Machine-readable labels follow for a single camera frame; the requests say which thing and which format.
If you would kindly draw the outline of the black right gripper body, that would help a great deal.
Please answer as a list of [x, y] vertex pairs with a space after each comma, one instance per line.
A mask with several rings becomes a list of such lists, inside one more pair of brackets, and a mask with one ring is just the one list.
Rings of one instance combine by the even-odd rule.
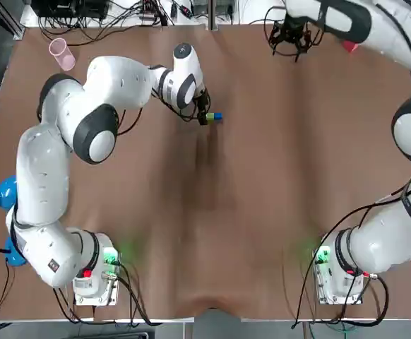
[[290, 44], [310, 44], [311, 31], [303, 19], [286, 16], [281, 28], [282, 41]]

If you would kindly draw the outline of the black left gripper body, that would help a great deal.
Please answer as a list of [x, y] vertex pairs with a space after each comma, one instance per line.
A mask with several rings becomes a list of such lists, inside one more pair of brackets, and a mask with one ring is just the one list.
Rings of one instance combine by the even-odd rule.
[[198, 111], [203, 111], [207, 102], [210, 102], [210, 96], [207, 88], [197, 88], [194, 93], [193, 103], [197, 107]]

